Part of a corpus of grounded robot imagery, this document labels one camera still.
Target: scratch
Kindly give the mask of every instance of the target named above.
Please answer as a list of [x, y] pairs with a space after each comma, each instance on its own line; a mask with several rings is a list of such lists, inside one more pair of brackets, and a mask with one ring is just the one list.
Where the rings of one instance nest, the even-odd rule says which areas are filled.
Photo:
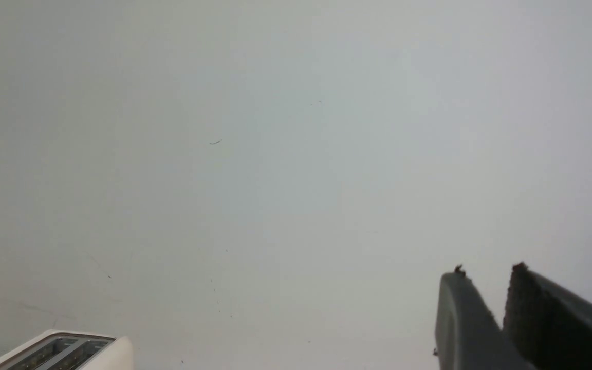
[[0, 305], [17, 306], [21, 309], [46, 313], [48, 315], [58, 316], [59, 318], [76, 319], [74, 316], [69, 316], [68, 314], [57, 314], [52, 311], [49, 311], [48, 309], [43, 309], [42, 307], [38, 307], [36, 305], [30, 305], [30, 304], [24, 303], [23, 301], [10, 300], [7, 298], [2, 298], [2, 297], [0, 297]]
[[86, 253], [86, 255], [92, 260], [92, 262], [95, 262], [95, 264], [97, 265], [97, 268], [99, 269], [99, 271], [103, 272], [104, 274], [106, 274], [106, 276], [108, 276], [109, 279], [111, 279], [111, 275], [108, 274], [108, 272], [106, 272], [106, 270], [104, 269], [104, 267], [102, 267], [102, 264], [96, 260], [91, 253], [88, 253], [87, 251], [84, 251], [84, 253]]

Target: gray plastic part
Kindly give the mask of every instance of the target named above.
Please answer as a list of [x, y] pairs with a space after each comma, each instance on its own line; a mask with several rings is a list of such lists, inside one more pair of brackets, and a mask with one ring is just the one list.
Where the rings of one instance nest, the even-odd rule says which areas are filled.
[[502, 335], [492, 313], [464, 272], [442, 275], [435, 342], [442, 370], [533, 368]]

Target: white toaster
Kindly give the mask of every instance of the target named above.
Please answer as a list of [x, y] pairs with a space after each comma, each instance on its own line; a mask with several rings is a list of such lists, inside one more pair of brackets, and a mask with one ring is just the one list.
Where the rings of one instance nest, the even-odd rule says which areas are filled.
[[128, 337], [48, 330], [0, 357], [0, 370], [134, 370]]

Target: black object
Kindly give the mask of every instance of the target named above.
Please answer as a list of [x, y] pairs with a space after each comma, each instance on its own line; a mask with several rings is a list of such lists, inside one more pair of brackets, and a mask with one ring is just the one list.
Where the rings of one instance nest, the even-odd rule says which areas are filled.
[[435, 341], [442, 370], [592, 369], [592, 304], [520, 263], [502, 331], [459, 265], [440, 281]]

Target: white wall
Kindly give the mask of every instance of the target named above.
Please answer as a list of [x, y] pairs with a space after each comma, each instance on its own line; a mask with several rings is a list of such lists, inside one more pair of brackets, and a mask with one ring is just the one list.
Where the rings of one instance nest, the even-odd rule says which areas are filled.
[[0, 1], [0, 354], [436, 368], [521, 260], [592, 300], [592, 2]]

